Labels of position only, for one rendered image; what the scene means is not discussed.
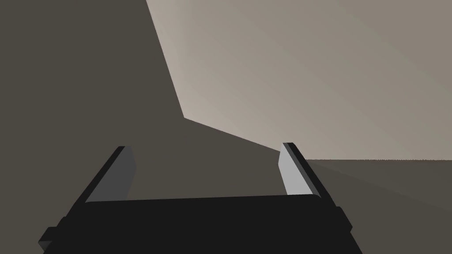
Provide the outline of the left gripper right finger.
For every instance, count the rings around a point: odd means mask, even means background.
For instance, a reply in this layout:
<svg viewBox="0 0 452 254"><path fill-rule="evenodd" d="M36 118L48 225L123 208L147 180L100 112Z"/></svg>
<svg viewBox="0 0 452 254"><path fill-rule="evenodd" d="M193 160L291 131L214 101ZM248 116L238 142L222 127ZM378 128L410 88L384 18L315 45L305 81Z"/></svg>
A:
<svg viewBox="0 0 452 254"><path fill-rule="evenodd" d="M288 195L313 194L320 196L289 143L281 145L278 167Z"/></svg>

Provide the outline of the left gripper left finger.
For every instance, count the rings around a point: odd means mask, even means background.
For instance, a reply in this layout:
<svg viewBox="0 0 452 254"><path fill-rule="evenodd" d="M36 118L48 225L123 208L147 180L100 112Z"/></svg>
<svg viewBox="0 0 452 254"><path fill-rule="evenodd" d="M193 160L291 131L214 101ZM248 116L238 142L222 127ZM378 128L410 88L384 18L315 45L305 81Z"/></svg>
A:
<svg viewBox="0 0 452 254"><path fill-rule="evenodd" d="M95 176L84 202L126 200L136 172L136 162L131 146L120 146Z"/></svg>

